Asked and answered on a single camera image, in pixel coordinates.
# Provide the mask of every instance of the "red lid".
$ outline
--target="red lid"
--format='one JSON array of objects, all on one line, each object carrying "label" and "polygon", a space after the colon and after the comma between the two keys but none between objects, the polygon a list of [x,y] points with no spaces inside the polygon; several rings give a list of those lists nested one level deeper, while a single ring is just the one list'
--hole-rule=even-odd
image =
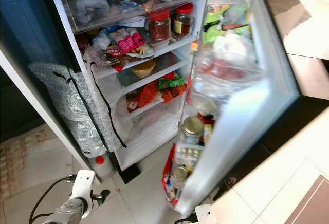
[{"label": "red lid", "polygon": [[97,165],[101,165],[104,162],[104,158],[102,156],[98,156],[95,158],[95,162]]},{"label": "red lid", "polygon": [[180,14],[190,14],[190,13],[193,12],[193,4],[192,3],[187,3],[185,5],[177,7],[175,9],[175,12],[180,13]]},{"label": "red lid", "polygon": [[169,18],[169,9],[162,9],[155,12],[150,12],[149,18],[151,20],[166,20],[167,18]]}]

